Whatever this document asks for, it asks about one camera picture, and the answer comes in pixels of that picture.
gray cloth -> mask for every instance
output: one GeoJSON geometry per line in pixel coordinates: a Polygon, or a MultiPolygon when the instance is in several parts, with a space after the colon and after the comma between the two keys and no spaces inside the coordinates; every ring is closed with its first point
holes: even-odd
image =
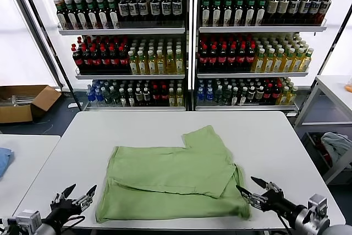
{"type": "Polygon", "coordinates": [[[352,141],[346,135],[327,132],[321,137],[321,143],[329,153],[333,165],[343,156],[351,147],[352,141]]]}

cardboard box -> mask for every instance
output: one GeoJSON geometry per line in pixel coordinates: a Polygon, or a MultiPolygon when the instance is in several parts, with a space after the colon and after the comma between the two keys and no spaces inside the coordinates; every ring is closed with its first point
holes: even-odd
{"type": "Polygon", "coordinates": [[[35,96],[30,105],[0,106],[0,123],[27,122],[42,117],[59,99],[61,93],[48,85],[1,86],[0,99],[12,95],[35,96]]]}

metal shelf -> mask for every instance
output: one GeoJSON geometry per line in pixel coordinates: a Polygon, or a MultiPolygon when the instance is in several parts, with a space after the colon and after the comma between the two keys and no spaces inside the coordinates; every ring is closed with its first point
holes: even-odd
{"type": "Polygon", "coordinates": [[[129,79],[129,80],[145,80],[145,79],[184,79],[185,75],[184,74],[137,74],[137,75],[131,75],[131,74],[124,74],[124,75],[117,75],[117,74],[108,74],[108,75],[81,75],[77,74],[76,78],[78,80],[90,80],[90,79],[117,79],[117,80],[122,80],[122,79],[129,79]]]}
{"type": "Polygon", "coordinates": [[[199,32],[322,32],[326,29],[326,20],[324,20],[320,26],[199,27],[199,32]]]}
{"type": "Polygon", "coordinates": [[[185,28],[137,28],[137,29],[97,29],[97,30],[62,30],[59,33],[67,35],[120,35],[120,34],[182,34],[185,28]]]}
{"type": "Polygon", "coordinates": [[[196,111],[298,111],[296,105],[278,106],[196,106],[196,111]]]}
{"type": "Polygon", "coordinates": [[[186,111],[185,107],[87,107],[86,111],[186,111]]]}
{"type": "Polygon", "coordinates": [[[198,78],[262,78],[262,77],[296,77],[306,76],[306,72],[297,73],[211,73],[211,74],[197,74],[198,78]]]}

blue cloth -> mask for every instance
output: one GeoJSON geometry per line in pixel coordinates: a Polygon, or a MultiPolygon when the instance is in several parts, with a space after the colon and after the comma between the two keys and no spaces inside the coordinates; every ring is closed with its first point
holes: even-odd
{"type": "Polygon", "coordinates": [[[3,176],[4,172],[7,169],[10,155],[11,155],[11,150],[0,148],[0,177],[3,176]]]}

white table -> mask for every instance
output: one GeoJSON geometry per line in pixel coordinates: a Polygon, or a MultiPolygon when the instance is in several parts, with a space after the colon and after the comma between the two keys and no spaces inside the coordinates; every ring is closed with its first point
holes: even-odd
{"type": "Polygon", "coordinates": [[[0,178],[0,218],[15,213],[59,140],[60,136],[0,134],[0,147],[14,152],[0,178]]]}
{"type": "Polygon", "coordinates": [[[108,160],[118,145],[134,147],[184,146],[181,135],[212,125],[244,169],[252,192],[264,193],[250,176],[273,181],[296,204],[319,193],[327,197],[333,225],[345,219],[282,112],[80,112],[62,136],[17,212],[40,210],[45,217],[56,192],[76,183],[78,198],[97,184],[93,204],[84,211],[86,228],[154,229],[273,229],[283,228],[276,214],[252,209],[249,221],[237,217],[181,218],[160,221],[107,221],[97,223],[108,160]]]}
{"type": "MultiPolygon", "coordinates": [[[[296,122],[295,129],[301,126],[327,126],[331,127],[347,127],[352,126],[352,93],[345,90],[345,85],[350,79],[350,76],[338,75],[318,75],[316,78],[317,84],[312,90],[307,102],[305,102],[296,122]],[[350,122],[304,122],[305,118],[313,108],[320,93],[323,92],[339,109],[349,118],[350,122]]],[[[346,166],[352,162],[352,149],[347,151],[333,167],[325,173],[323,179],[328,184],[330,183],[346,166]]]]}

